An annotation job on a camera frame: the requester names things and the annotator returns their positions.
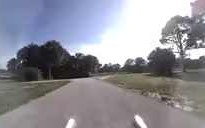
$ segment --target paved path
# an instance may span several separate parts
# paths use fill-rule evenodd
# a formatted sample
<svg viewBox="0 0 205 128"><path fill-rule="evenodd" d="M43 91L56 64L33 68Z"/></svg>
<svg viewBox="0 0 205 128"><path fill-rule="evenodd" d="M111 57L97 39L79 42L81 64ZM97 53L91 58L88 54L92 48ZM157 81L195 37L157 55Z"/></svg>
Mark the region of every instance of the paved path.
<svg viewBox="0 0 205 128"><path fill-rule="evenodd" d="M205 128L205 120L100 80L70 84L0 116L0 128L132 128L139 114L148 128Z"/></svg>

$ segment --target field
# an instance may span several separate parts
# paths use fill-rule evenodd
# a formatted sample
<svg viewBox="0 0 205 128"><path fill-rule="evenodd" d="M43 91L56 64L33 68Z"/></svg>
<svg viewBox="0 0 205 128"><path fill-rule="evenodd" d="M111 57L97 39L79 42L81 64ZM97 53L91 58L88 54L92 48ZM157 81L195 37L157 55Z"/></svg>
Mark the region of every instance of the field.
<svg viewBox="0 0 205 128"><path fill-rule="evenodd" d="M0 115L67 83L68 81L44 83L0 81Z"/></svg>
<svg viewBox="0 0 205 128"><path fill-rule="evenodd" d="M145 96L159 97L157 99L160 101L174 100L175 104L169 105L205 117L205 70L178 73L177 78L152 77L148 74L118 74L106 81Z"/></svg>

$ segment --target green grass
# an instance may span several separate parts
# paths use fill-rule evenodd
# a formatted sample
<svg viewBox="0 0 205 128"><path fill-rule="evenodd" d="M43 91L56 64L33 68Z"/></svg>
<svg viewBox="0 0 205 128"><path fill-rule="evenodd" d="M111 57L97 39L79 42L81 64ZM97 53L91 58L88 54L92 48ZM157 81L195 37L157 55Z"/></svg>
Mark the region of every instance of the green grass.
<svg viewBox="0 0 205 128"><path fill-rule="evenodd" d="M68 81L47 83L0 82L0 115L32 99L44 96L67 83Z"/></svg>
<svg viewBox="0 0 205 128"><path fill-rule="evenodd" d="M106 81L115 83L123 88L139 90L140 92L157 91L164 95L186 96L196 105L199 105L199 108L194 111L194 113L205 117L205 82L184 81L176 78L151 77L146 74L115 75L109 77Z"/></svg>

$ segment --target sky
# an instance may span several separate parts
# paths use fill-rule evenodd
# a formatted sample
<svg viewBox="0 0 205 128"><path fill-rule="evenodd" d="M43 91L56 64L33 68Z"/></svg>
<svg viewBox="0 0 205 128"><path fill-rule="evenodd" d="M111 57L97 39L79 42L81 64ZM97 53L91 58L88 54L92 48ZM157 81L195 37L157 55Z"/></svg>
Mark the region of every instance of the sky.
<svg viewBox="0 0 205 128"><path fill-rule="evenodd" d="M59 41L70 53L123 64L158 46L174 15L191 15L193 0L0 0L0 68L30 43ZM192 58L205 54L194 50Z"/></svg>

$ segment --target bush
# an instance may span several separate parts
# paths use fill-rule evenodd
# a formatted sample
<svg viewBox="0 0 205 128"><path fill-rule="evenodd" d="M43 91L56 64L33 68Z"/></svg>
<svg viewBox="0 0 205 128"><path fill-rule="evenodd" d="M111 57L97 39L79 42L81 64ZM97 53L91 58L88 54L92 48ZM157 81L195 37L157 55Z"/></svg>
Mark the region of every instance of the bush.
<svg viewBox="0 0 205 128"><path fill-rule="evenodd" d="M155 75L172 75L176 58L170 49L156 48L148 56L148 68Z"/></svg>
<svg viewBox="0 0 205 128"><path fill-rule="evenodd" d="M42 73L38 68L25 67L19 70L19 81L38 81L42 79Z"/></svg>

